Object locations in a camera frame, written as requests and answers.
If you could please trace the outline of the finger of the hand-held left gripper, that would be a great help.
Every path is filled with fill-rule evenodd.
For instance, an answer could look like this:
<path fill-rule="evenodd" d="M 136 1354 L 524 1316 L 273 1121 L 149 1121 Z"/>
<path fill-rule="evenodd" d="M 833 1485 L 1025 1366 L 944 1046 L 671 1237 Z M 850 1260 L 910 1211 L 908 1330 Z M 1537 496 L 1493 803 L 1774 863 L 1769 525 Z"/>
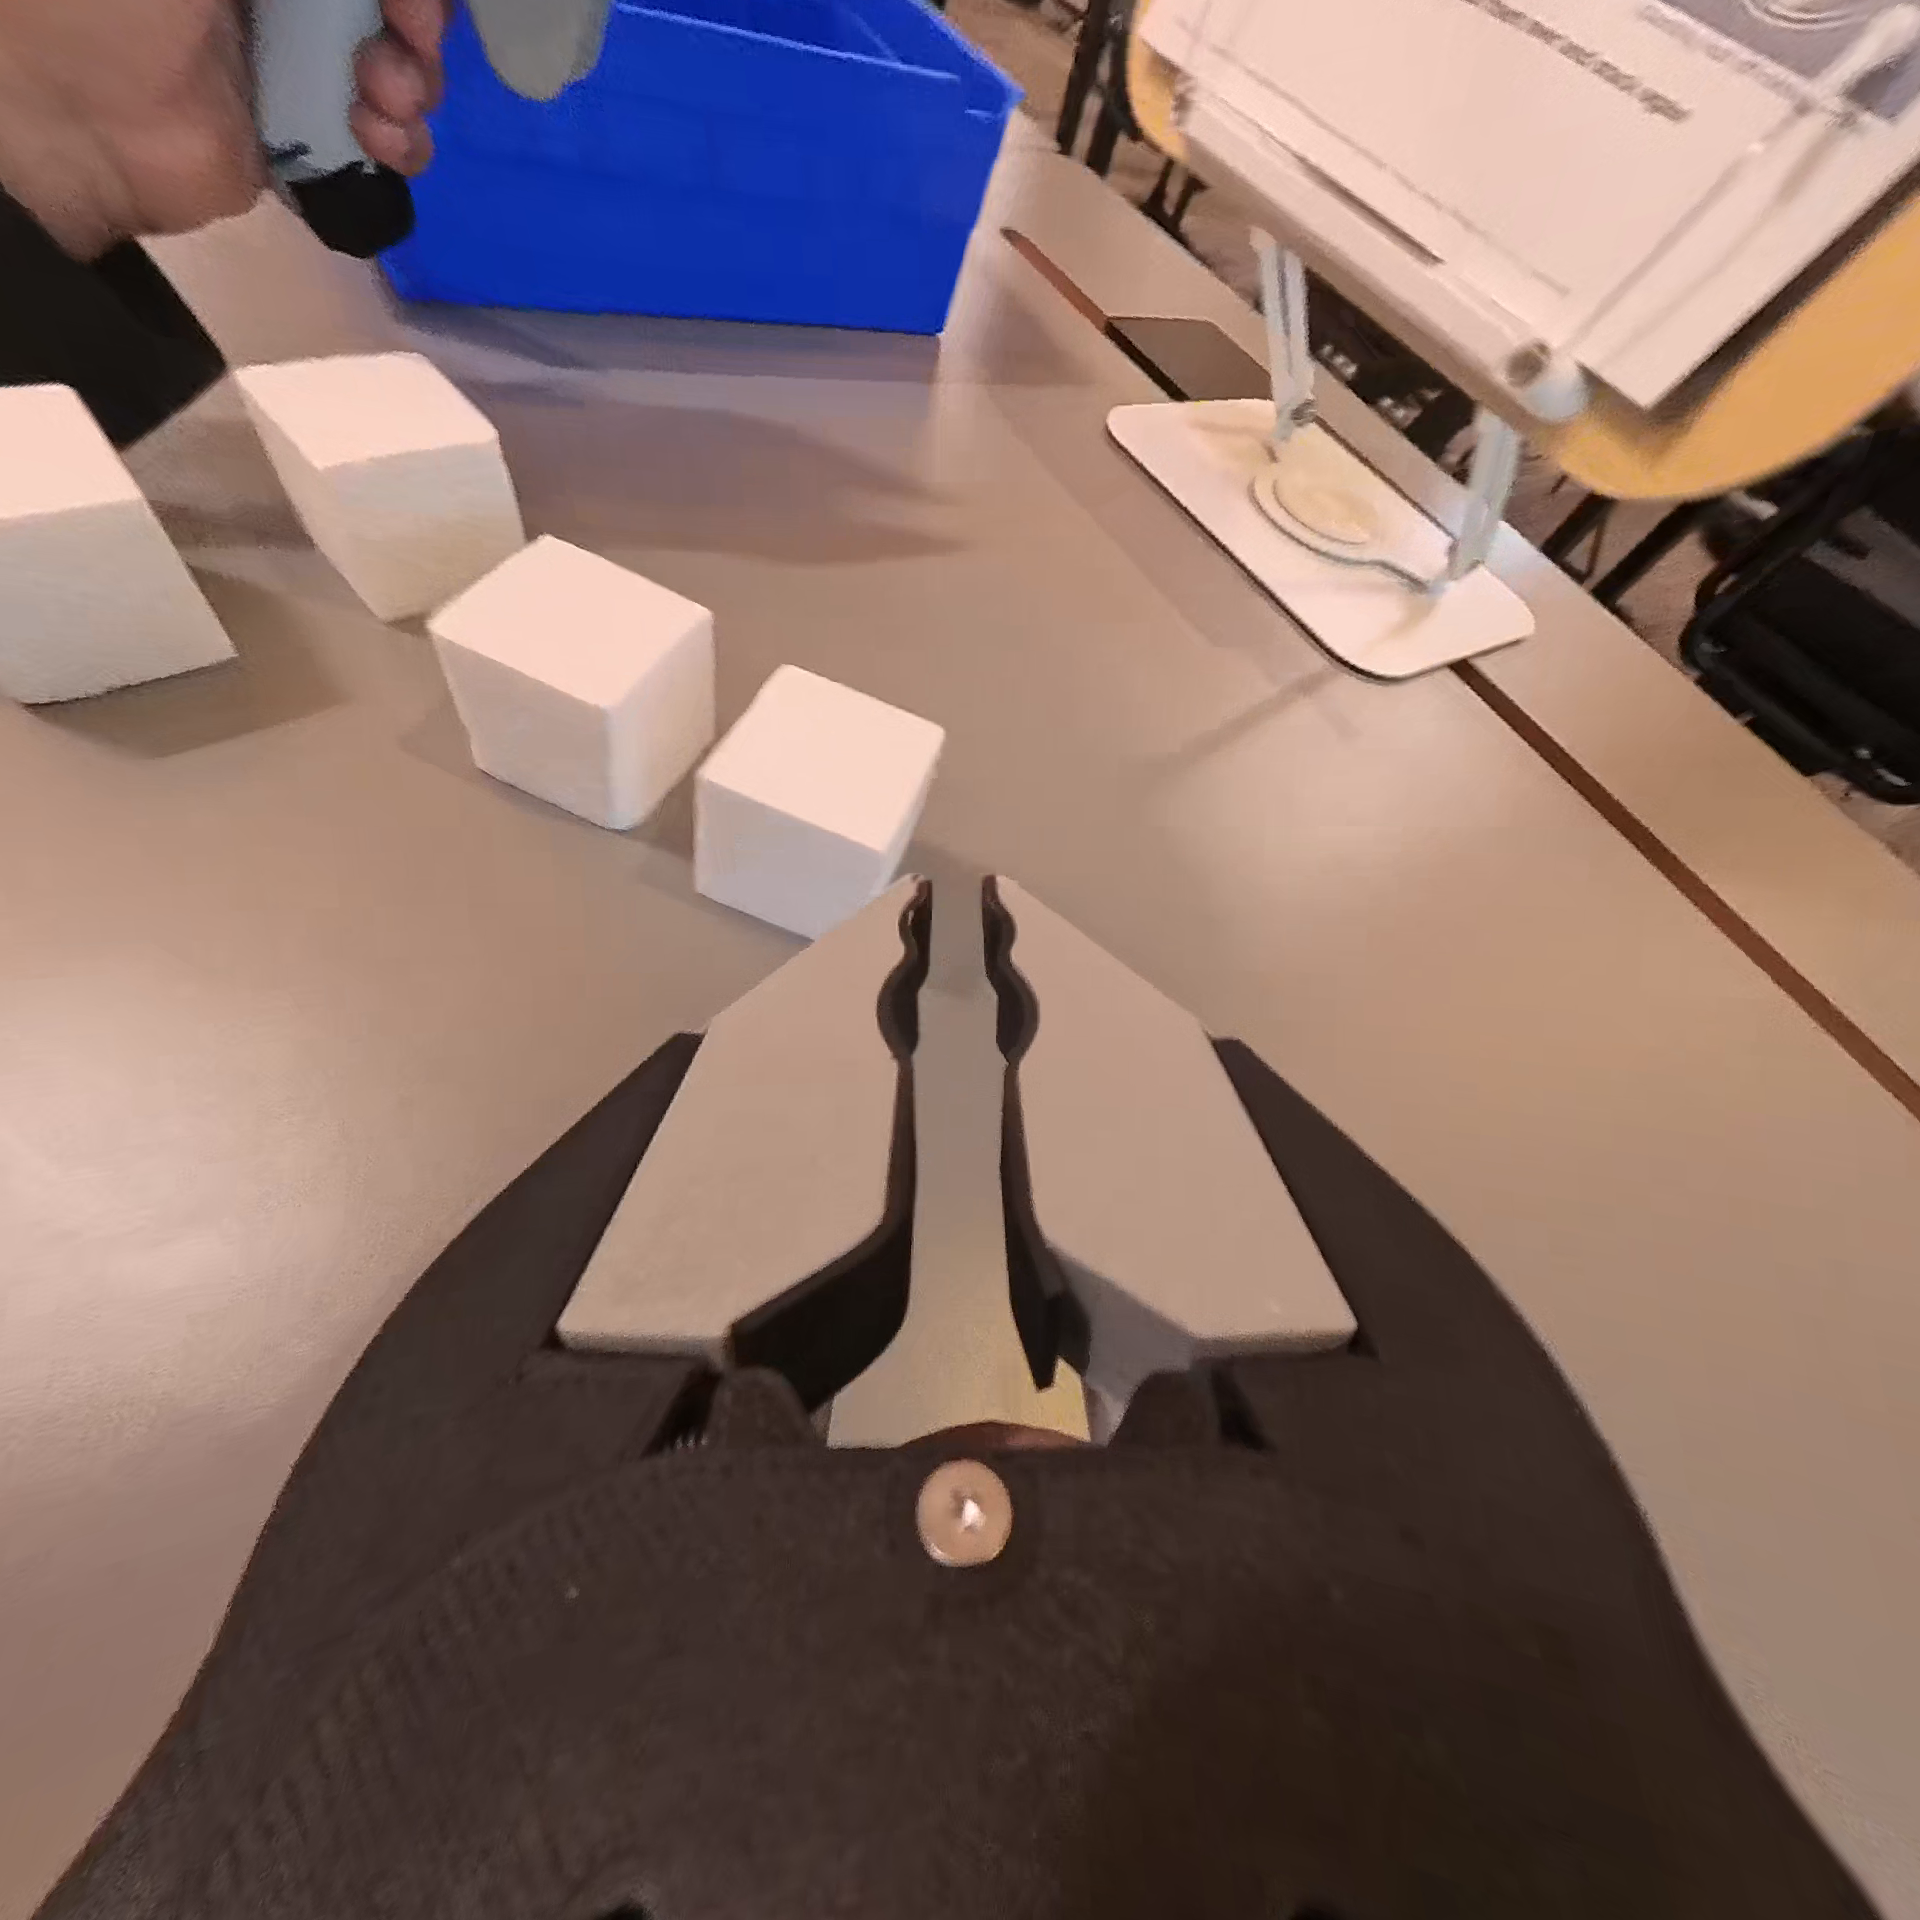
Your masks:
<path fill-rule="evenodd" d="M 587 78 L 604 53 L 612 2 L 467 2 L 493 74 L 522 100 L 550 104 Z"/>

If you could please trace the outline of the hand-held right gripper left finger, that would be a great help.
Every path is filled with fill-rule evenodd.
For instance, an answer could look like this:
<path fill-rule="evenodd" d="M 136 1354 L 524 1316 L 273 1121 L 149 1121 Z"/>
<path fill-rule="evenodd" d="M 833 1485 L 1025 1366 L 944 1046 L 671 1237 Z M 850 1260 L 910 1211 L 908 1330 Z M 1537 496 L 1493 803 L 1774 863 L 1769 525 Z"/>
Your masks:
<path fill-rule="evenodd" d="M 775 1372 L 816 1415 L 897 1336 L 935 888 L 905 874 L 694 1038 L 555 1341 Z"/>

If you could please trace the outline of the person's left hand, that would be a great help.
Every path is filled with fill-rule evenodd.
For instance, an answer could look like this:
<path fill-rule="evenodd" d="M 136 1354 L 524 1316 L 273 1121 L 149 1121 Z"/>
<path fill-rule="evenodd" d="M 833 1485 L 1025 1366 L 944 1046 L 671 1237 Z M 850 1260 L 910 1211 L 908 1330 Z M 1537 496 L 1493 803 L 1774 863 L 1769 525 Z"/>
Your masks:
<path fill-rule="evenodd" d="M 350 124 L 431 156 L 448 2 L 382 2 Z M 2 194 L 78 261 L 249 212 L 273 183 L 252 121 L 249 2 L 2 2 Z"/>

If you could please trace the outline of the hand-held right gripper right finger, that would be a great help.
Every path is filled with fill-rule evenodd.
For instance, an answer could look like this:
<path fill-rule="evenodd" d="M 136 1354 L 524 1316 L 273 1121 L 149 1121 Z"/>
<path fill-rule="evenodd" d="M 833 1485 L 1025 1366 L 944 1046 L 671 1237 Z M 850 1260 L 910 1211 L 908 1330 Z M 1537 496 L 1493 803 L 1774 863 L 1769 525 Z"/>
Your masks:
<path fill-rule="evenodd" d="M 978 886 L 978 935 L 1034 1383 L 1070 1368 L 1120 1426 L 1156 1374 L 1350 1348 L 1356 1309 L 1204 1026 L 1015 879 Z"/>

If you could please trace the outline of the printed instruction sheet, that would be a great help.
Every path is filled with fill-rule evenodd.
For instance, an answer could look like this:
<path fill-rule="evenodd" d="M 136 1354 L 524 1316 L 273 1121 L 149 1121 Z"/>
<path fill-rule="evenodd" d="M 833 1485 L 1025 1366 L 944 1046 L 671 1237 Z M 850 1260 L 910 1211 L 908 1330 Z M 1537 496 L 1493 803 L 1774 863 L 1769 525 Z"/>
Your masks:
<path fill-rule="evenodd" d="M 1540 422 L 1656 407 L 1916 179 L 1916 2 L 1148 2 L 1255 219 Z"/>

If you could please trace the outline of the black office chair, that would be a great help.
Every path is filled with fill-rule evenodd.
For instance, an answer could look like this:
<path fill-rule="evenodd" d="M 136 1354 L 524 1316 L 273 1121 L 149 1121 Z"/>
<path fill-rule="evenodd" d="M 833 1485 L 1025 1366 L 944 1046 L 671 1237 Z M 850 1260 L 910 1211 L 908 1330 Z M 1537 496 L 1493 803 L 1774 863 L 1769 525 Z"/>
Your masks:
<path fill-rule="evenodd" d="M 1844 441 L 1763 483 L 1713 547 L 1678 658 L 1806 777 L 1916 805 L 1916 432 Z"/>

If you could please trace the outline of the white hard foam cube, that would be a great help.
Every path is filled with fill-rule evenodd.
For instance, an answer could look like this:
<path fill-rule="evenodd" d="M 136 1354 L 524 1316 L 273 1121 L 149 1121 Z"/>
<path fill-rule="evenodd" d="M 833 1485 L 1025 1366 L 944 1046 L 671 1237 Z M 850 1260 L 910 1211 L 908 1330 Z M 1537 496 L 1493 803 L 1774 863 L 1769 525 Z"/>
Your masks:
<path fill-rule="evenodd" d="M 632 830 L 716 737 L 710 607 L 542 535 L 424 630 L 478 769 L 600 830 Z"/>
<path fill-rule="evenodd" d="M 424 356 L 306 356 L 232 382 L 301 528 L 372 617 L 428 617 L 522 552 L 501 434 Z"/>
<path fill-rule="evenodd" d="M 86 400 L 2 387 L 2 694 L 63 704 L 225 658 L 218 614 Z"/>
<path fill-rule="evenodd" d="M 691 784 L 691 888 L 816 939 L 901 872 L 947 730 L 784 662 Z"/>

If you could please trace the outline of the large blue plastic bin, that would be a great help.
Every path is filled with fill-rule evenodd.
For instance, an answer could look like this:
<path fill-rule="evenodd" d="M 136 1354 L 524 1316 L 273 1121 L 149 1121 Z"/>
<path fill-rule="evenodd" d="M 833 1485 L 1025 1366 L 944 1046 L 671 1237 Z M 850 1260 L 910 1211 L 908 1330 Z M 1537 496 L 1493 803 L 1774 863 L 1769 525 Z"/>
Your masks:
<path fill-rule="evenodd" d="M 550 104 L 453 2 L 401 299 L 947 325 L 1023 87 L 935 2 L 614 2 Z"/>

